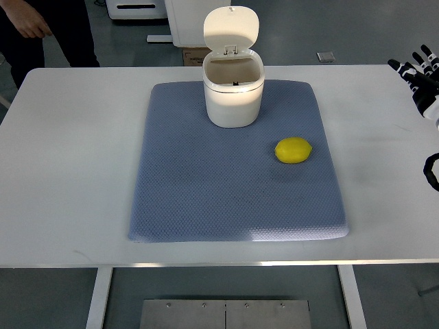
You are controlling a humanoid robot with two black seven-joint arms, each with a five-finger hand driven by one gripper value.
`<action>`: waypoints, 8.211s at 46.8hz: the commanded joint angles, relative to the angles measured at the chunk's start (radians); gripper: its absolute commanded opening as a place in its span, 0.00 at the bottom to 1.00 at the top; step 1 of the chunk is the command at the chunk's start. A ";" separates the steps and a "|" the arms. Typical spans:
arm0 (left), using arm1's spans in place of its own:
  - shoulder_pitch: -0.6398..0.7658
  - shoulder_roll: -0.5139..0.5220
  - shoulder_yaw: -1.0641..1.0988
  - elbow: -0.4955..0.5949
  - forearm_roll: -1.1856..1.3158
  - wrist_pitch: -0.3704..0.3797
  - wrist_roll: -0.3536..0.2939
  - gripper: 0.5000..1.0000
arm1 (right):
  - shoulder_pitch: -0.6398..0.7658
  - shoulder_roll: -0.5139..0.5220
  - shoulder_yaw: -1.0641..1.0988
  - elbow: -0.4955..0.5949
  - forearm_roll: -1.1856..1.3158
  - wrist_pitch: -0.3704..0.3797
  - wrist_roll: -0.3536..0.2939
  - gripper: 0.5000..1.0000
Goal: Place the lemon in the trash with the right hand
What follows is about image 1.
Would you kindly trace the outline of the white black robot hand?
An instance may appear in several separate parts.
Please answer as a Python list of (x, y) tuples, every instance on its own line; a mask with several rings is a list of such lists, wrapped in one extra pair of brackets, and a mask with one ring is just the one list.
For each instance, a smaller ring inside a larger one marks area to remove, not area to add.
[(425, 57), (413, 52), (418, 64), (389, 59), (388, 65), (407, 83), (420, 115), (433, 121), (438, 128), (438, 56), (425, 44), (420, 46)]

